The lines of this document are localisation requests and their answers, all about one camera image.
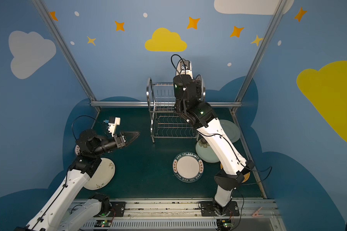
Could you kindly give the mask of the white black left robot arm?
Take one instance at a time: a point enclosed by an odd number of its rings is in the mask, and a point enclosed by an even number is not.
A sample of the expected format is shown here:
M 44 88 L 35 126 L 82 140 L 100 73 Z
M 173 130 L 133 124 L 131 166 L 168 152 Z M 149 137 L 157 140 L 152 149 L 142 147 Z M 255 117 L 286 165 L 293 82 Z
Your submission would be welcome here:
M 108 215 L 111 211 L 109 196 L 95 193 L 81 208 L 63 220 L 77 194 L 97 172 L 105 153 L 121 149 L 139 137 L 138 131 L 121 132 L 112 137 L 101 136 L 95 130 L 83 131 L 76 144 L 80 153 L 68 167 L 66 176 L 48 202 L 25 227 L 17 231 L 77 231 L 96 215 Z

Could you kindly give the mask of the white plate floral sprigs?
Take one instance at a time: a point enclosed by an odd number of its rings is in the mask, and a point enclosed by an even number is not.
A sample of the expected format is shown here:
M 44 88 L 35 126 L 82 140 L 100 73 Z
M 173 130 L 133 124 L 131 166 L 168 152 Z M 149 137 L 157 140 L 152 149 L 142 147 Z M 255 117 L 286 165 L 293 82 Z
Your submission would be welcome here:
M 84 185 L 85 189 L 98 190 L 105 187 L 114 177 L 116 171 L 115 164 L 108 158 L 101 158 L 101 163 L 90 178 L 90 180 Z

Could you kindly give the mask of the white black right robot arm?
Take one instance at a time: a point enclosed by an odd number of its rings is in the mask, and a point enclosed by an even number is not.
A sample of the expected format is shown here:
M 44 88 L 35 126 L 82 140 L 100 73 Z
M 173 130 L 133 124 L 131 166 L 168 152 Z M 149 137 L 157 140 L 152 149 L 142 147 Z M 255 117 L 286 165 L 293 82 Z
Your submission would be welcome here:
M 223 168 L 215 175 L 217 192 L 213 203 L 221 213 L 232 201 L 232 191 L 239 187 L 244 176 L 254 169 L 234 147 L 224 132 L 211 105 L 201 100 L 201 80 L 179 74 L 173 78 L 175 111 L 209 143 Z

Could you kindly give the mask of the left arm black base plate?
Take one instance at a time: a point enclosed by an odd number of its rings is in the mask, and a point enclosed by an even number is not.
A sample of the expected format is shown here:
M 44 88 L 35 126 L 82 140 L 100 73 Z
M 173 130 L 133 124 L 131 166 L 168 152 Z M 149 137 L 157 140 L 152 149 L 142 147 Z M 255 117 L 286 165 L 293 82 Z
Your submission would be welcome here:
M 109 206 L 102 206 L 101 211 L 97 215 L 98 217 L 123 217 L 126 207 L 126 202 L 111 201 Z

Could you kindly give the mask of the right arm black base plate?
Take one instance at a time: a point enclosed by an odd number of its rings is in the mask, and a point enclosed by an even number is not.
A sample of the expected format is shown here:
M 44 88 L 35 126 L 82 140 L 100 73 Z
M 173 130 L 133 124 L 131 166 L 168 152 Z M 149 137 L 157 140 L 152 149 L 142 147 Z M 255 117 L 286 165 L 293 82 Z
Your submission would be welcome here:
M 199 208 L 203 217 L 238 217 L 240 208 L 236 201 L 230 201 L 225 207 L 215 201 L 200 201 Z

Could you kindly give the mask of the stainless steel dish rack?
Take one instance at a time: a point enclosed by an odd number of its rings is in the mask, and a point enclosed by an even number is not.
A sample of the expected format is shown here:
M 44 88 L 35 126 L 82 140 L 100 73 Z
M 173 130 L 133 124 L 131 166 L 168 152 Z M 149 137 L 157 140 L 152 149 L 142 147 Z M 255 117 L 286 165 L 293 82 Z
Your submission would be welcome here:
M 147 81 L 147 105 L 152 142 L 157 139 L 198 139 L 197 131 L 175 111 L 174 85 Z

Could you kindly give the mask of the white plate orange sunburst edge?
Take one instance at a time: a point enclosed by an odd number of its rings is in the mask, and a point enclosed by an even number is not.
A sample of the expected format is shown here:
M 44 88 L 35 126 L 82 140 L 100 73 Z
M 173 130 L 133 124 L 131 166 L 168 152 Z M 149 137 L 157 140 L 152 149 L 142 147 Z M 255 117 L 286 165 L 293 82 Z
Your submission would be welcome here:
M 80 154 L 80 147 L 78 145 L 75 145 L 74 153 L 76 156 L 78 156 Z

